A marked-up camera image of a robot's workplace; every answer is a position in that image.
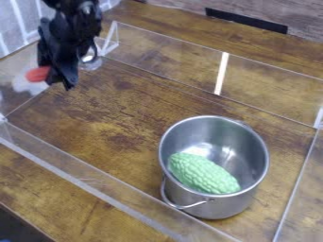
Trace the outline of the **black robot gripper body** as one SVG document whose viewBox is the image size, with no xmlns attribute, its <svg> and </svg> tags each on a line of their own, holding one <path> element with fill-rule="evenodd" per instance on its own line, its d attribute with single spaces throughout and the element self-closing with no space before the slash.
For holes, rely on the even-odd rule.
<svg viewBox="0 0 323 242">
<path fill-rule="evenodd" d="M 55 61 L 82 61 L 98 57 L 95 38 L 101 36 L 103 12 L 99 0 L 42 0 L 55 17 L 40 19 L 38 65 L 54 66 Z"/>
</svg>

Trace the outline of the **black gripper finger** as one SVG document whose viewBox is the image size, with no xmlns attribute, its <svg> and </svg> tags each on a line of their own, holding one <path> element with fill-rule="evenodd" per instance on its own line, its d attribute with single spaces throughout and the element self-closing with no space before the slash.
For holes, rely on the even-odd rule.
<svg viewBox="0 0 323 242">
<path fill-rule="evenodd" d="M 58 68 L 66 90 L 71 90 L 79 83 L 79 67 L 75 64 L 65 63 Z"/>
<path fill-rule="evenodd" d="M 59 70 L 55 66 L 53 66 L 50 68 L 50 72 L 48 72 L 48 76 L 46 78 L 46 82 L 48 85 L 53 85 L 55 83 L 61 83 L 62 82 L 62 79 L 61 79 L 61 73 L 59 73 Z"/>
</svg>

